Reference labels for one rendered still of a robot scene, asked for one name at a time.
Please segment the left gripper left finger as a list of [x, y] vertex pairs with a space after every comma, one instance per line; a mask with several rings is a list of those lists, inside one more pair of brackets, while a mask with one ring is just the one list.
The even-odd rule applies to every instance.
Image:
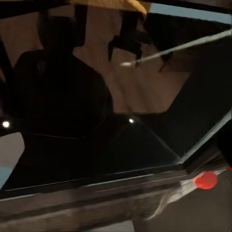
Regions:
[[0, 134], [0, 187], [25, 147], [21, 129]]

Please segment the microwave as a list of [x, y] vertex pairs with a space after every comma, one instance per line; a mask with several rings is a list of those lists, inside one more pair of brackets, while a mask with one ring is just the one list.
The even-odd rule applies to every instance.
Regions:
[[0, 0], [0, 216], [231, 168], [232, 0]]

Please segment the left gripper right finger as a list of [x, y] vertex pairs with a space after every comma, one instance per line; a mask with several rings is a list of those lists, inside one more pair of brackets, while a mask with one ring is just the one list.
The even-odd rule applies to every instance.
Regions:
[[224, 155], [232, 169], [232, 130], [224, 128], [220, 129], [217, 138], [217, 147]]

